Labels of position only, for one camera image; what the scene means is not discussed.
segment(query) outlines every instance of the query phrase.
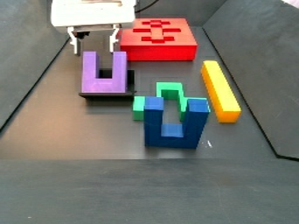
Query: gray wall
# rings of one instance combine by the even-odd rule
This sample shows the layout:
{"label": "gray wall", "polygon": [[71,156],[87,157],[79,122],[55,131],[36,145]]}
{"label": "gray wall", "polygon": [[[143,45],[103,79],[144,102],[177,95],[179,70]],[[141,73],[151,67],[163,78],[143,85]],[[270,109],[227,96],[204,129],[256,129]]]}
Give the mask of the gray wall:
{"label": "gray wall", "polygon": [[299,10],[228,0],[203,28],[276,153],[299,158]]}
{"label": "gray wall", "polygon": [[67,41],[49,24],[51,3],[0,0],[0,128]]}
{"label": "gray wall", "polygon": [[[140,8],[153,0],[140,0]],[[140,13],[141,18],[187,18],[189,25],[203,26],[227,0],[160,0]]]}

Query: purple u-shaped block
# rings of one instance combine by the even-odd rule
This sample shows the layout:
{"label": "purple u-shaped block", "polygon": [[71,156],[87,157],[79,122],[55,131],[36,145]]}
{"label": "purple u-shaped block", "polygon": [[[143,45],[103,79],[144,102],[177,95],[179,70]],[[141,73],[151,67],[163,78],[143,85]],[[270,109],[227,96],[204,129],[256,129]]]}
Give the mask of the purple u-shaped block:
{"label": "purple u-shaped block", "polygon": [[127,53],[113,52],[112,78],[99,78],[99,55],[83,53],[81,93],[124,93],[127,91]]}

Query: blue block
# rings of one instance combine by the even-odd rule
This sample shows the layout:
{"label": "blue block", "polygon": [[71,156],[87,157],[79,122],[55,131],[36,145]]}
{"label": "blue block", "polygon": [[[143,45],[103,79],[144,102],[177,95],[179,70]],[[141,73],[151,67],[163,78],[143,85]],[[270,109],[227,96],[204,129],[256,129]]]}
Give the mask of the blue block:
{"label": "blue block", "polygon": [[145,97],[144,145],[196,149],[209,112],[207,99],[188,99],[183,124],[163,124],[164,98]]}

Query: yellow rectangular bar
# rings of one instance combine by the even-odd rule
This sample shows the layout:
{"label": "yellow rectangular bar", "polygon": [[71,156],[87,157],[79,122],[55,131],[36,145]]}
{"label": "yellow rectangular bar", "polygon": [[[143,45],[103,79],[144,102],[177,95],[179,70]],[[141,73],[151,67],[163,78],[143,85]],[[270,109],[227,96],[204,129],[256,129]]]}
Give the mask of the yellow rectangular bar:
{"label": "yellow rectangular bar", "polygon": [[203,61],[200,73],[219,122],[235,123],[240,116],[240,107],[217,61]]}

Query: red block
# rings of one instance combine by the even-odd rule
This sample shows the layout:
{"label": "red block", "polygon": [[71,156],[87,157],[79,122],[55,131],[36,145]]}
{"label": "red block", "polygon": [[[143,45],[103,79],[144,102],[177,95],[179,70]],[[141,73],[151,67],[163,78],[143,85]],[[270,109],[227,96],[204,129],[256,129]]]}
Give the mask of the red block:
{"label": "red block", "polygon": [[197,43],[184,18],[139,18],[124,29],[120,51],[128,60],[193,60]]}

